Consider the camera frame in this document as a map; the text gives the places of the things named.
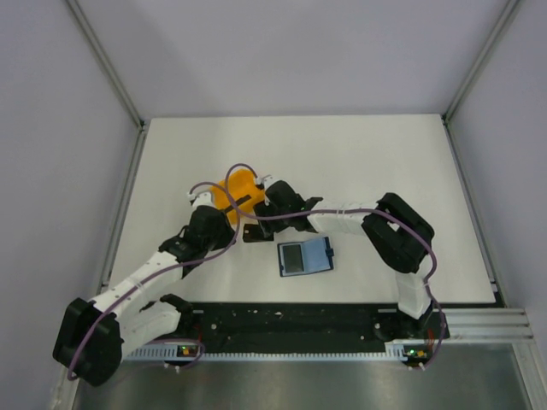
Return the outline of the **yellow plastic bin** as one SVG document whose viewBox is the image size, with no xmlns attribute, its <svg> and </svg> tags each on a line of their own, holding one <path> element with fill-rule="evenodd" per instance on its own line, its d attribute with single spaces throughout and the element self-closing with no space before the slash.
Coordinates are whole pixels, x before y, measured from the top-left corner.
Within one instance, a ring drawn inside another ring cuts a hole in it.
<svg viewBox="0 0 547 410">
<path fill-rule="evenodd" d="M 264 190 L 261 190 L 255 186 L 255 177 L 251 170 L 239 168 L 235 172 L 231 173 L 228 179 L 228 191 L 233 200 L 236 201 L 243 196 L 251 196 L 251 199 L 241 206 L 238 206 L 247 214 L 253 213 L 253 207 L 262 202 L 265 198 Z M 228 221 L 232 226 L 237 224 L 236 211 L 232 209 L 230 212 L 226 212 L 225 208 L 232 205 L 226 197 L 226 194 L 217 187 L 211 187 L 210 192 L 214 195 L 215 206 L 224 212 Z"/>
</svg>

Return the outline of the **black credit card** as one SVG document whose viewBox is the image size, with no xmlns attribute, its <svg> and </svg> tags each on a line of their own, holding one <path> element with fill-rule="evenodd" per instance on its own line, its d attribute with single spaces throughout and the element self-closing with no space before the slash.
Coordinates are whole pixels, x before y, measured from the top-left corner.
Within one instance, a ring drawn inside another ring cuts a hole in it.
<svg viewBox="0 0 547 410">
<path fill-rule="evenodd" d="M 282 254 L 286 274 L 303 272 L 303 254 L 300 244 L 284 246 Z"/>
</svg>

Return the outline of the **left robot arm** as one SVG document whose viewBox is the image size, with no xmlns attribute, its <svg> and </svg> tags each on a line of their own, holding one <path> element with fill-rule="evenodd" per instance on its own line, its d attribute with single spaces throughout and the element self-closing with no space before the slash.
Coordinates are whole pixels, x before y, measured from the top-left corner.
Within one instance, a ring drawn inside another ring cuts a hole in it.
<svg viewBox="0 0 547 410">
<path fill-rule="evenodd" d="M 165 240 L 134 273 L 90 300 L 70 302 L 52 352 L 67 369 L 68 380 L 100 386 L 135 349 L 168 333 L 188 337 L 194 319 L 184 312 L 185 302 L 165 291 L 225 253 L 236 234 L 224 212 L 198 205 L 180 233 Z"/>
</svg>

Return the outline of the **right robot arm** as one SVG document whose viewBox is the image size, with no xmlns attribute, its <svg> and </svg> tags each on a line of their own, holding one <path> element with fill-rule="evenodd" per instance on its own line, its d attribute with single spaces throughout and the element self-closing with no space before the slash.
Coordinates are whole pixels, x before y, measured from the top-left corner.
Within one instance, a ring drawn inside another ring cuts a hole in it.
<svg viewBox="0 0 547 410">
<path fill-rule="evenodd" d="M 431 324 L 429 278 L 437 257 L 432 251 L 434 230 L 399 195 L 388 192 L 371 208 L 363 203 L 330 202 L 320 196 L 303 199 L 284 180 L 262 179 L 265 200 L 254 212 L 267 232 L 291 227 L 314 233 L 343 233 L 366 237 L 380 259 L 395 272 L 401 312 L 399 328 L 411 338 L 420 337 Z"/>
</svg>

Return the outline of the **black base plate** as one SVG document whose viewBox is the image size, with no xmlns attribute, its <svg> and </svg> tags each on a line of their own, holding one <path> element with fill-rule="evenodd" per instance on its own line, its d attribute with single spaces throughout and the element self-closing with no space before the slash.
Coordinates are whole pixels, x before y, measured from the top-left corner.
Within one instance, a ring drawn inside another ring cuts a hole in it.
<svg viewBox="0 0 547 410">
<path fill-rule="evenodd" d="M 207 353 L 382 352 L 385 343 L 447 337 L 439 313 L 412 319 L 392 304 L 195 302 L 174 337 Z"/>
</svg>

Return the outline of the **left aluminium frame post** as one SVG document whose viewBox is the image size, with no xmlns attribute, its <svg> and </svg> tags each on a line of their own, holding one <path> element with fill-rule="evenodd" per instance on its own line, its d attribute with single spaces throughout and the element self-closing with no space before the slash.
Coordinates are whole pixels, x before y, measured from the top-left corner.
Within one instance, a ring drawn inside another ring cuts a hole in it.
<svg viewBox="0 0 547 410">
<path fill-rule="evenodd" d="M 81 32 L 87 46 L 89 47 L 93 57 L 95 58 L 97 65 L 101 69 L 103 76 L 108 81 L 109 86 L 114 92 L 121 106 L 124 108 L 126 114 L 130 118 L 131 122 L 139 129 L 142 130 L 145 126 L 145 121 L 138 112 L 138 109 L 133 102 L 130 94 L 123 84 L 120 75 L 117 73 L 114 64 L 112 63 L 109 55 L 104 49 L 96 31 L 92 27 L 88 17 L 85 14 L 79 1 L 65 0 L 63 1 L 68 9 L 68 12 L 74 19 L 76 26 Z"/>
</svg>

